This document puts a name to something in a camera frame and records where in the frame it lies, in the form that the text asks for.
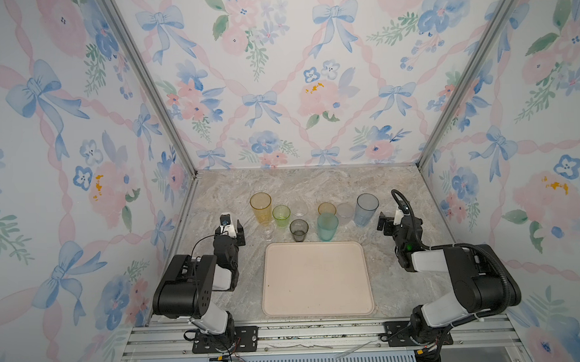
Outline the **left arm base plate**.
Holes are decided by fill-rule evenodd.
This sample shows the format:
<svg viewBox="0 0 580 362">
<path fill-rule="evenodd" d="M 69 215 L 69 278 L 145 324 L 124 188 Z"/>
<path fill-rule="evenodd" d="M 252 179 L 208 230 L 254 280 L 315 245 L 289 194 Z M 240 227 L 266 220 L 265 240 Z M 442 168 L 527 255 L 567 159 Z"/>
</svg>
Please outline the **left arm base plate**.
<svg viewBox="0 0 580 362">
<path fill-rule="evenodd" d="M 258 349 L 259 330 L 257 326 L 237 326 L 212 335 L 192 329 L 184 333 L 184 338 L 192 343 L 194 354 L 248 353 Z"/>
</svg>

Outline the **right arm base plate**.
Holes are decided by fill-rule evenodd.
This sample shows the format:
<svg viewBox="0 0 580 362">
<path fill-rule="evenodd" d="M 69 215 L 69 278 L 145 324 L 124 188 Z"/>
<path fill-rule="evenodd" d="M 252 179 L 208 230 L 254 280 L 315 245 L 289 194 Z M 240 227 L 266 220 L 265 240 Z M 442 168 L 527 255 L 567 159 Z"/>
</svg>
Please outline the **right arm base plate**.
<svg viewBox="0 0 580 362">
<path fill-rule="evenodd" d="M 425 325 L 411 325 L 410 321 L 386 321 L 384 333 L 379 334 L 381 342 L 394 347 L 431 347 L 442 335 L 442 328 L 431 328 Z"/>
</svg>

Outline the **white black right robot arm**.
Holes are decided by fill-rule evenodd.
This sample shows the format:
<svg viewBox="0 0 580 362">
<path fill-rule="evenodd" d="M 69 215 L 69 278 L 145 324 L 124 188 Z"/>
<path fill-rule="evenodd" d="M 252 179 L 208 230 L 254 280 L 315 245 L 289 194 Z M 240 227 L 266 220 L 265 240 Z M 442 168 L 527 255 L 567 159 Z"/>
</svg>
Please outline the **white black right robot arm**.
<svg viewBox="0 0 580 362">
<path fill-rule="evenodd" d="M 408 273 L 446 273 L 451 283 L 438 300 L 416 306 L 402 327 L 386 323 L 382 341 L 392 346 L 445 343 L 451 329 L 521 303 L 520 287 L 489 245 L 427 246 L 421 242 L 422 220 L 402 210 L 393 217 L 381 213 L 377 230 L 393 238 L 397 261 Z"/>
</svg>

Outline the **frosted clear glass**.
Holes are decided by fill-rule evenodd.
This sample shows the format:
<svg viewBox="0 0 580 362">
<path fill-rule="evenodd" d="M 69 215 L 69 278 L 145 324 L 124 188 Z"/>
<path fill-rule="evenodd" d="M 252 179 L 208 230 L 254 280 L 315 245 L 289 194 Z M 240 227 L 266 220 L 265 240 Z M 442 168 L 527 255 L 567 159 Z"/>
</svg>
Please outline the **frosted clear glass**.
<svg viewBox="0 0 580 362">
<path fill-rule="evenodd" d="M 336 206 L 336 216 L 339 219 L 339 225 L 347 225 L 354 218 L 355 207 L 348 202 L 340 203 Z"/>
</svg>

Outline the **teal textured plastic glass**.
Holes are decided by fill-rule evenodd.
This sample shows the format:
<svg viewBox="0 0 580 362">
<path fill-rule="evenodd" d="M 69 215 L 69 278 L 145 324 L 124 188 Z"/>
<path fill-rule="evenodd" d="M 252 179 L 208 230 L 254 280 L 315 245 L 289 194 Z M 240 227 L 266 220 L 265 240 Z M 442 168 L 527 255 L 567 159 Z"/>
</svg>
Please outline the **teal textured plastic glass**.
<svg viewBox="0 0 580 362">
<path fill-rule="evenodd" d="M 321 241 L 330 242 L 336 234 L 339 219 L 333 213 L 327 212 L 319 215 L 317 220 L 317 235 Z"/>
</svg>

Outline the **tall yellow plastic glass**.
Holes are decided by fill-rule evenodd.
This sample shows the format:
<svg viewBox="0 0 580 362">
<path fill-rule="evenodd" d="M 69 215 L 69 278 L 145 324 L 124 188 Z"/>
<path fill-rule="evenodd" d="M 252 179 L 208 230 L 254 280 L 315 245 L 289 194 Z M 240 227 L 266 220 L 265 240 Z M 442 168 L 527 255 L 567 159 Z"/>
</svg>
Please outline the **tall yellow plastic glass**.
<svg viewBox="0 0 580 362">
<path fill-rule="evenodd" d="M 271 196 L 266 192 L 255 193 L 250 197 L 249 204 L 260 225 L 268 225 L 272 221 Z"/>
</svg>

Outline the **tall blue plastic glass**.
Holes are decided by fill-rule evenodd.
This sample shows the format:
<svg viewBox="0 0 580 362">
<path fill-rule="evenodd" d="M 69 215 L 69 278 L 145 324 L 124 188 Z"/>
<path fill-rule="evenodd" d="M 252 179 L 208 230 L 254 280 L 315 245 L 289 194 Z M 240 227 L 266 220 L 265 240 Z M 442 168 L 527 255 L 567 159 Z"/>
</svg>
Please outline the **tall blue plastic glass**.
<svg viewBox="0 0 580 362">
<path fill-rule="evenodd" d="M 356 199 L 354 223 L 358 227 L 367 226 L 380 206 L 379 199 L 374 194 L 363 193 Z"/>
</svg>

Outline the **small green glass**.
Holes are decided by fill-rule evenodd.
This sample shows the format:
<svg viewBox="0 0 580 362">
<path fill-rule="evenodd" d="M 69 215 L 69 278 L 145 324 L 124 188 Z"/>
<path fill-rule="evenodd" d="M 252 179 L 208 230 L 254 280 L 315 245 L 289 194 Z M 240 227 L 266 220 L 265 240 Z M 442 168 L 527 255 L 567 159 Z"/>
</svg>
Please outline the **small green glass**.
<svg viewBox="0 0 580 362">
<path fill-rule="evenodd" d="M 273 208 L 272 215 L 278 227 L 282 228 L 289 225 L 291 210 L 288 206 L 277 205 Z"/>
</svg>

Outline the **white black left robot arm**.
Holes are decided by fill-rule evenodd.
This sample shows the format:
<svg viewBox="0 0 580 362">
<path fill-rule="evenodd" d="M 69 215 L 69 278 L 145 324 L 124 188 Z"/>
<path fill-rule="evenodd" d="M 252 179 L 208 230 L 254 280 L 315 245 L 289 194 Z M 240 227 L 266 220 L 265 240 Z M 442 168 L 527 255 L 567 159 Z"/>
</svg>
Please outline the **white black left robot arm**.
<svg viewBox="0 0 580 362">
<path fill-rule="evenodd" d="M 239 249 L 245 245 L 244 228 L 222 214 L 220 226 L 207 236 L 214 252 L 195 257 L 174 255 L 158 284 L 152 312 L 168 319 L 187 318 L 198 331 L 194 351 L 228 352 L 237 343 L 232 314 L 211 301 L 214 292 L 232 292 L 239 278 Z"/>
</svg>

